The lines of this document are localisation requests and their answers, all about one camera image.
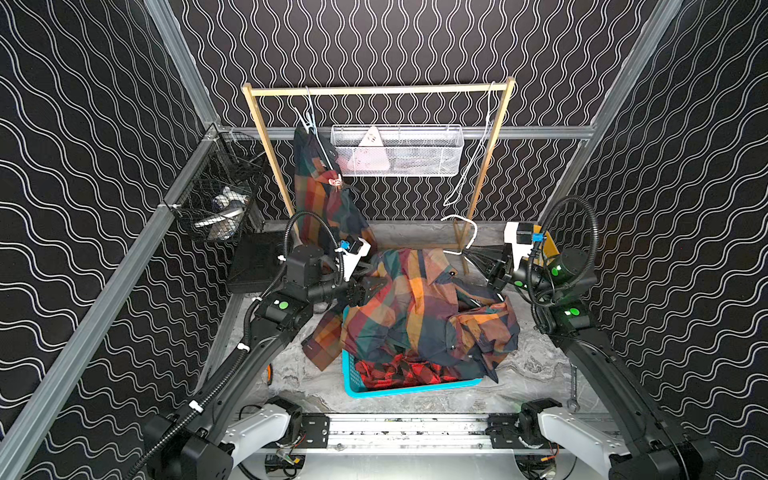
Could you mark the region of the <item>multicolour plaid shirt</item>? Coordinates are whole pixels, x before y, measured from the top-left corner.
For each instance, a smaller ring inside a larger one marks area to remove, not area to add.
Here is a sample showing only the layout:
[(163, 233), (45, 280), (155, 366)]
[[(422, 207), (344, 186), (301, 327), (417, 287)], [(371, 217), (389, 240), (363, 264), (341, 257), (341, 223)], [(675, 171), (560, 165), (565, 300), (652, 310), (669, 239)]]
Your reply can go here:
[[(340, 166), (338, 165), (337, 151), (330, 143), (330, 139), (321, 134), (320, 138), (333, 164), (335, 171), (342, 179)], [(335, 237), (339, 240), (353, 235), (367, 240), (371, 244), (371, 252), (377, 250), (377, 241), (374, 232), (366, 218), (354, 203), (350, 186), (343, 179), (341, 190), (328, 185), (324, 174), (329, 170), (321, 156), (320, 150), (313, 137), (308, 137), (303, 127), (294, 131), (293, 159), (295, 161), (294, 192), (296, 209), (307, 214), (298, 221), (300, 239), (304, 243), (311, 243), (322, 248), (330, 247), (330, 236), (320, 222), (310, 213), (325, 221)]]
[(368, 276), (388, 284), (364, 306), (333, 306), (303, 340), (319, 370), (346, 351), (354, 360), (388, 363), (405, 355), (454, 367), (464, 380), (496, 380), (497, 366), (518, 348), (509, 299), (458, 278), (440, 249), (380, 251)]

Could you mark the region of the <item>red black plaid shirt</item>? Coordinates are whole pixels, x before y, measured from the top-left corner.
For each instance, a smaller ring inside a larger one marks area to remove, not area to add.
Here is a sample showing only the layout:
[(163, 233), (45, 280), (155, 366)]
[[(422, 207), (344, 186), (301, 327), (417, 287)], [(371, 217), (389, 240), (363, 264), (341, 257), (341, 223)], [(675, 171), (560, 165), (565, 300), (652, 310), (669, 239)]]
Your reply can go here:
[(464, 380), (454, 367), (417, 361), (405, 355), (397, 355), (388, 363), (355, 360), (354, 369), (368, 390), (411, 388)]

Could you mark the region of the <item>white wire hanger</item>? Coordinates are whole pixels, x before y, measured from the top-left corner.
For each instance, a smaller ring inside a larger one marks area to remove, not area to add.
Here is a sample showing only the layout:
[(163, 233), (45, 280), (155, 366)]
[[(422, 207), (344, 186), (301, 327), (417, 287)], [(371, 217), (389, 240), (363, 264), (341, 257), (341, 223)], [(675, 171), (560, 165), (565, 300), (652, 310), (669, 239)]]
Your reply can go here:
[(443, 201), (444, 207), (450, 207), (458, 203), (458, 201), (461, 199), (462, 191), (467, 184), (468, 177), (469, 177), (469, 171), (472, 168), (472, 165), (475, 163), (476, 160), (480, 157), (480, 150), (482, 147), (482, 142), (489, 136), (490, 130), (491, 130), (491, 92), (492, 88), (496, 85), (495, 82), (491, 82), (486, 90), (486, 115), (485, 115), (485, 122), (483, 126), (482, 134), (480, 135), (480, 139), (478, 140), (478, 143), (476, 145), (475, 150), (473, 151), (472, 155), (468, 157), (467, 163), (465, 164), (464, 168), (461, 170), (459, 174), (459, 179), (456, 183), (456, 185), (452, 188), (448, 196)]

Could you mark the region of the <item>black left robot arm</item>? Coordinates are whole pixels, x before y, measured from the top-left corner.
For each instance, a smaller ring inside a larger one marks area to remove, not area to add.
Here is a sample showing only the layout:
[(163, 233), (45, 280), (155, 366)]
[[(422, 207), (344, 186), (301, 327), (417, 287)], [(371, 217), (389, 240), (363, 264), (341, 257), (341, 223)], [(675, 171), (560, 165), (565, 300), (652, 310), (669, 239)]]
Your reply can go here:
[(328, 246), (294, 245), (293, 228), (286, 227), (279, 270), (248, 307), (235, 349), (186, 405), (145, 424), (144, 452), (127, 478), (145, 473), (151, 479), (227, 479), (262, 448), (291, 449), (300, 442), (301, 413), (290, 401), (270, 400), (242, 420), (231, 416), (311, 319), (316, 304), (363, 305), (383, 286), (367, 276), (371, 242), (342, 234), (314, 212), (307, 215), (319, 222)]

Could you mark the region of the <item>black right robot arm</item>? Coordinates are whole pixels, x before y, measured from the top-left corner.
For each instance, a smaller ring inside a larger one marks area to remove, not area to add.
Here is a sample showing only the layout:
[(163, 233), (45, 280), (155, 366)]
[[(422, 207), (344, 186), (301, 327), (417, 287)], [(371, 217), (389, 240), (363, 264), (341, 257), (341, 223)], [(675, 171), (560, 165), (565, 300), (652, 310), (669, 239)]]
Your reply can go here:
[[(545, 250), (550, 228), (566, 205), (580, 207), (587, 219), (589, 248)], [(704, 436), (686, 430), (664, 412), (617, 356), (582, 296), (596, 282), (599, 221), (582, 197), (558, 200), (539, 225), (518, 222), (503, 244), (459, 250), (500, 293), (515, 289), (525, 300), (536, 329), (546, 335), (582, 373), (607, 408), (620, 435), (612, 437), (577, 418), (571, 404), (552, 399), (529, 401), (513, 432), (531, 445), (560, 446), (576, 464), (604, 479), (712, 479), (718, 453)]]

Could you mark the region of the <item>yellow plastic tray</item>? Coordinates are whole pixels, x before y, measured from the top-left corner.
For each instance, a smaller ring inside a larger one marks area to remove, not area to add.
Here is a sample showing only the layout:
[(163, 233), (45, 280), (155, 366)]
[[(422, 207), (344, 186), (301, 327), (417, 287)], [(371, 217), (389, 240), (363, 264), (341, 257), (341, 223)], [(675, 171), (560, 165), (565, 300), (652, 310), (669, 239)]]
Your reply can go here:
[(551, 259), (560, 254), (552, 236), (548, 231), (544, 231), (541, 225), (533, 225), (532, 243), (540, 243), (539, 254), (534, 260), (535, 265), (544, 266)]

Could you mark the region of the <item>teal plastic basket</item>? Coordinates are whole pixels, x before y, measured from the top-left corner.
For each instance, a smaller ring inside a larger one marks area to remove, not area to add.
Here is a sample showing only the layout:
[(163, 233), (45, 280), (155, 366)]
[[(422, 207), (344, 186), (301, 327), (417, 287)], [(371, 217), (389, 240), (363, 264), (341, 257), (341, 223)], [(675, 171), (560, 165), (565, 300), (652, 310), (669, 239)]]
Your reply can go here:
[(440, 390), (450, 390), (466, 387), (475, 387), (481, 383), (481, 379), (454, 381), (440, 384), (419, 385), (412, 387), (398, 387), (378, 390), (368, 390), (362, 381), (362, 377), (355, 369), (354, 358), (346, 351), (342, 354), (342, 372), (344, 377), (344, 389), (348, 396), (354, 399), (369, 399), (377, 397), (397, 396), (415, 393), (426, 393)]

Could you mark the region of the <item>pink clothespin on shirt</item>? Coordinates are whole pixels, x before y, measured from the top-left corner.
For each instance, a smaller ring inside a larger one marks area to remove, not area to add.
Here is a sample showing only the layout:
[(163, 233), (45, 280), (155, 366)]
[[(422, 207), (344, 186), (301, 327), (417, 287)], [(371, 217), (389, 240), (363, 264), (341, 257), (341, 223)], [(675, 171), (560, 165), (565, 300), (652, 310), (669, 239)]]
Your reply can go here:
[(341, 190), (343, 188), (344, 182), (341, 175), (338, 172), (328, 171), (324, 174), (324, 176), (326, 178), (326, 182), (328, 185), (338, 190)]

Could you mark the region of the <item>black box on floor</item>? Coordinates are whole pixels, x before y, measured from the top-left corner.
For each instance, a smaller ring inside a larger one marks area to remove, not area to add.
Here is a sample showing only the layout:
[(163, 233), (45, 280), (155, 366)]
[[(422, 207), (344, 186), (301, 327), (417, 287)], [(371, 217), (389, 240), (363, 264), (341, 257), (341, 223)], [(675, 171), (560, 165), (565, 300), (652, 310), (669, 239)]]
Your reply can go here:
[(227, 280), (231, 293), (260, 293), (269, 286), (280, 268), (283, 236), (282, 232), (263, 232), (241, 238)]

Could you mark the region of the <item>pink triangular item in basket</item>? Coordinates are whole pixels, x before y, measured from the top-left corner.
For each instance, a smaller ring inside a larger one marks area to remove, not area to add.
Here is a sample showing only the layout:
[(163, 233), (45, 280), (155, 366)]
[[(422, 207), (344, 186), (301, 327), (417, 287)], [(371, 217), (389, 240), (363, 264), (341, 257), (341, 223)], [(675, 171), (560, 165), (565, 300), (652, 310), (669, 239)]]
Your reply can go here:
[(371, 126), (359, 144), (352, 149), (347, 161), (347, 172), (354, 175), (380, 174), (391, 167), (384, 142), (377, 126)]

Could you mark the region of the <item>steel wrench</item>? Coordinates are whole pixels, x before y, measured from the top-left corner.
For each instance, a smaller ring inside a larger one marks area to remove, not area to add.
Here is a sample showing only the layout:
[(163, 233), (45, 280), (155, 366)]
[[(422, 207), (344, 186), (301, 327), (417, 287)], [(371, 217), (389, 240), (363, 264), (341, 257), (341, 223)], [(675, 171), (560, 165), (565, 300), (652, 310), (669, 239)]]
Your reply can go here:
[(570, 364), (570, 395), (567, 400), (567, 408), (571, 413), (578, 413), (581, 409), (579, 403), (579, 387), (578, 387), (579, 370), (573, 363)]

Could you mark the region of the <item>green clothespin left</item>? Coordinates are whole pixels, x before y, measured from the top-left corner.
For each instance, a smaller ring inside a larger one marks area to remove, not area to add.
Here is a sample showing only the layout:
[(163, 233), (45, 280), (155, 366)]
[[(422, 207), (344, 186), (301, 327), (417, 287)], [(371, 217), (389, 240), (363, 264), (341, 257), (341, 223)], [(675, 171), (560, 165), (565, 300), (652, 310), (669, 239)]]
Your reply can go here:
[(307, 110), (300, 114), (299, 119), (308, 135), (316, 135), (318, 133), (316, 118), (311, 111)]

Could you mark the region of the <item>wooden clothes rack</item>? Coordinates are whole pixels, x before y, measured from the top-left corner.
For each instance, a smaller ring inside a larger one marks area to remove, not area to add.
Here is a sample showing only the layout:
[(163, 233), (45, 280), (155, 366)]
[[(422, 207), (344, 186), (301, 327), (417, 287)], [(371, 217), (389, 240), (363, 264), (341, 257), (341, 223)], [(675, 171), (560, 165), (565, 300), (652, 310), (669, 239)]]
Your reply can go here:
[(241, 87), (241, 92), (245, 97), (249, 108), (250, 117), (253, 120), (259, 139), (262, 142), (264, 151), (267, 155), (271, 170), (273, 172), (276, 184), (278, 185), (283, 203), (289, 216), (295, 214), (294, 204), (288, 193), (285, 183), (283, 170), (279, 166), (272, 141), (270, 139), (268, 128), (263, 119), (262, 111), (258, 104), (258, 98), (262, 97), (282, 97), (282, 96), (305, 96), (311, 99), (313, 96), (347, 96), (347, 95), (400, 95), (400, 94), (437, 94), (437, 93), (471, 93), (501, 91), (499, 109), (497, 111), (493, 128), (487, 141), (487, 151), (480, 168), (479, 177), (476, 181), (470, 206), (465, 220), (465, 227), (462, 231), (455, 228), (456, 248), (455, 255), (462, 259), (464, 272), (468, 272), (468, 261), (462, 256), (462, 250), (471, 244), (466, 239), (467, 226), (474, 217), (477, 203), (480, 198), (483, 182), (485, 181), (490, 160), (493, 156), (496, 144), (500, 137), (503, 118), (507, 112), (512, 92), (517, 86), (514, 77), (509, 76), (503, 83), (479, 83), (479, 84), (443, 84), (443, 85), (408, 85), (408, 86), (345, 86), (345, 87), (286, 87), (286, 88), (265, 88), (255, 89), (250, 83), (245, 83)]

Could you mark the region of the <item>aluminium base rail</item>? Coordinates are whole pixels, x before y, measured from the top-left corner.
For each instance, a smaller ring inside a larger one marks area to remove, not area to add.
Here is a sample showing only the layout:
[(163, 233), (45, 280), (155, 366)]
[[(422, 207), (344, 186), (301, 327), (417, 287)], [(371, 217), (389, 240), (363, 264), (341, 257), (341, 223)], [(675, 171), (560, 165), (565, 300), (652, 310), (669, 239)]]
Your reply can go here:
[(321, 453), (548, 453), (553, 440), (526, 443), (515, 414), (305, 413), (291, 451)]

